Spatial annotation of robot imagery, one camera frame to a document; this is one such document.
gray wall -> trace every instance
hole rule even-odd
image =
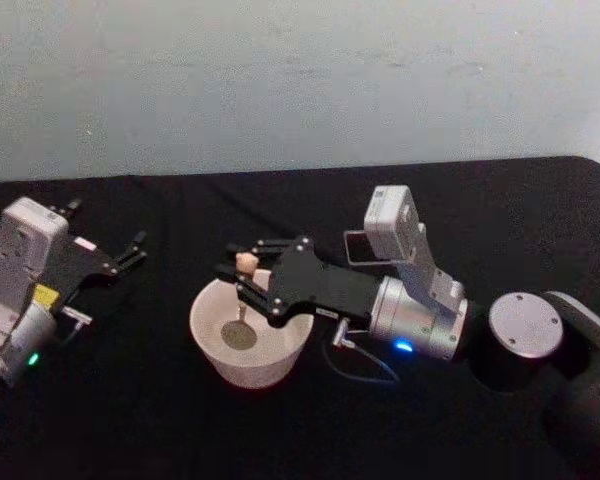
[[[580,154],[600,1],[0,1],[0,179]]]

white paper cup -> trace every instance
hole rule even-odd
[[[268,270],[257,270],[254,282],[269,285]],[[245,322],[255,330],[257,341],[246,350],[225,343],[222,327],[236,319],[238,295],[233,284],[214,280],[193,302],[189,315],[191,334],[218,373],[242,388],[264,388],[282,380],[296,362],[311,333],[313,315],[297,315],[284,328],[272,328],[267,319],[247,308]]]

small object in cup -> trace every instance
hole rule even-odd
[[[236,254],[236,270],[249,277],[252,281],[259,262],[260,259],[251,253]],[[222,339],[231,348],[246,350],[253,347],[258,339],[253,328],[244,321],[246,314],[247,305],[244,302],[239,302],[237,322],[229,322],[222,327]]]

yellow label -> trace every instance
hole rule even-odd
[[[33,294],[33,299],[48,310],[59,296],[60,294],[55,290],[38,283],[36,291]]]

cable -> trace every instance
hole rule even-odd
[[[366,333],[366,330],[352,330],[348,333]],[[340,375],[341,377],[344,377],[348,380],[353,380],[356,382],[371,383],[371,384],[375,384],[375,385],[399,385],[400,384],[400,377],[398,376],[398,374],[396,372],[393,371],[393,369],[389,365],[384,363],[382,360],[380,360],[375,355],[372,355],[371,353],[367,352],[365,349],[358,347],[357,345],[355,345],[353,347],[353,349],[356,352],[367,357],[369,360],[371,360],[373,363],[378,365],[380,368],[382,368],[382,370],[384,370],[391,377],[391,380],[384,379],[384,378],[364,377],[362,375],[354,375],[352,373],[347,373],[347,372],[340,370],[338,367],[336,367],[336,365],[333,363],[333,361],[329,357],[329,354],[327,353],[327,348],[326,348],[327,341],[326,340],[327,340],[327,337],[325,336],[322,340],[322,356],[324,357],[325,361],[327,362],[327,365],[329,365],[329,367],[331,367],[331,369],[334,372],[336,372],[338,375]]]
[[[65,347],[71,340],[75,338],[78,332],[82,329],[82,325],[82,323],[76,323],[76,326],[73,329],[73,331],[69,335],[67,335],[67,337],[62,341],[62,343],[60,343],[60,348]]]

